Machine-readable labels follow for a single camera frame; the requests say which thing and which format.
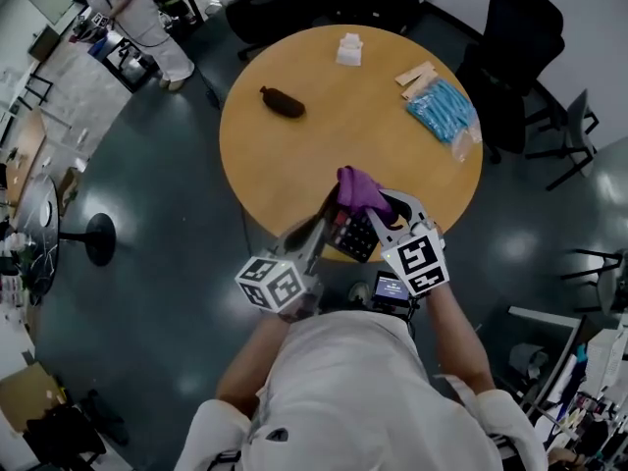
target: dark floor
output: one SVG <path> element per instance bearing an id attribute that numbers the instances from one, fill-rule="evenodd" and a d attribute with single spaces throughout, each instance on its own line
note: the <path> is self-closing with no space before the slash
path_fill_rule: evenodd
<path id="1" fill-rule="evenodd" d="M 468 43 L 433 16 L 409 36 L 454 71 Z M 243 68 L 236 56 L 242 45 L 218 16 L 186 47 L 223 100 Z M 41 309 L 37 358 L 75 396 L 96 388 L 125 418 L 131 443 L 121 454 L 140 470 L 172 469 L 196 406 L 212 396 L 258 319 L 233 282 L 248 253 L 221 165 L 220 113 L 205 91 L 197 73 L 181 95 L 152 81 L 132 98 L 63 221 L 64 231 L 80 232 L 93 214 L 109 214 L 119 234 L 115 258 L 96 268 L 80 245 L 62 245 Z M 529 111 L 540 103 L 533 93 Z M 558 144 L 557 134 L 544 133 L 530 138 L 529 149 Z M 553 192 L 545 185 L 570 161 L 504 155 L 496 166 L 485 159 L 469 208 L 445 237 L 451 283 L 475 327 L 509 304 L 563 314 L 595 305 L 592 288 L 556 275 L 592 263 L 565 255 L 569 248 L 628 245 L 627 156 L 627 140 L 605 148 L 589 178 L 576 176 Z M 253 251 L 271 240 L 246 223 Z M 372 281 L 380 264 L 319 267 L 329 293 L 341 297 L 356 280 Z M 414 323 L 419 352 L 436 373 L 423 309 Z"/>

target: white shirt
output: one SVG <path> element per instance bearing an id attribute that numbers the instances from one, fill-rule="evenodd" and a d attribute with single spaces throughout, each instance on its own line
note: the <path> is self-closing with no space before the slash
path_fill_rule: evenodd
<path id="1" fill-rule="evenodd" d="M 206 471 L 231 449 L 246 471 L 502 469 L 487 433 L 514 435 L 528 471 L 548 467 L 509 394 L 483 392 L 471 416 L 430 386 L 393 316 L 336 312 L 292 325 L 259 395 L 253 424 L 222 401 L 204 402 L 175 471 Z"/>
<path id="2" fill-rule="evenodd" d="M 94 11 L 109 14 L 118 0 L 87 0 Z M 153 26 L 160 26 L 159 11 L 152 0 L 131 0 L 129 5 L 116 17 L 116 31 L 129 38 L 141 38 Z"/>

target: white sleeve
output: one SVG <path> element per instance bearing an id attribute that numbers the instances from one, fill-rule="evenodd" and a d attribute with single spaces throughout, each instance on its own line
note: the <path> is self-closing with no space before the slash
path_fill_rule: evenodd
<path id="1" fill-rule="evenodd" d="M 198 407 L 185 439 L 175 471 L 206 471 L 219 453 L 240 449 L 251 421 L 219 399 Z"/>
<path id="2" fill-rule="evenodd" d="M 476 396 L 476 417 L 488 435 L 510 438 L 526 471 L 546 471 L 548 456 L 523 410 L 506 391 L 486 391 Z"/>

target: table top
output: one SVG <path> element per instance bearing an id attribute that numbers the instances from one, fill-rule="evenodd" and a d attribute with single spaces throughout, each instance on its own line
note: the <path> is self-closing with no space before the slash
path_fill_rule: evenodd
<path id="1" fill-rule="evenodd" d="M 52 286 L 59 246 L 57 189 L 48 175 L 37 175 L 26 187 L 15 228 L 34 242 L 27 285 L 41 296 Z"/>
<path id="2" fill-rule="evenodd" d="M 359 33 L 362 66 L 336 63 L 339 42 Z M 220 126 L 225 172 L 235 195 L 262 227 L 280 236 L 315 214 L 335 185 L 337 169 L 353 166 L 386 188 L 420 199 L 447 231 L 475 192 L 482 145 L 459 163 L 450 149 L 405 110 L 406 87 L 394 78 L 431 61 L 464 92 L 432 53 L 402 36 L 367 26 L 314 27 L 256 57 L 232 87 Z M 286 119 L 262 102 L 275 87 L 301 101 L 306 115 Z M 350 260 L 326 246 L 323 256 Z M 379 246 L 371 260 L 379 260 Z"/>
<path id="3" fill-rule="evenodd" d="M 12 216 L 20 206 L 22 192 L 28 181 L 30 170 L 46 138 L 41 111 L 34 107 L 25 117 L 17 141 L 18 155 L 7 164 L 7 201 L 12 204 Z"/>

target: plastic bag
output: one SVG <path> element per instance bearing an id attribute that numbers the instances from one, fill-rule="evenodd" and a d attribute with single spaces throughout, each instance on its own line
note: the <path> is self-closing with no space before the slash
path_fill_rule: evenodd
<path id="1" fill-rule="evenodd" d="M 406 109 L 462 162 L 482 141 L 480 121 L 471 102 L 453 85 L 437 78 L 408 101 Z"/>

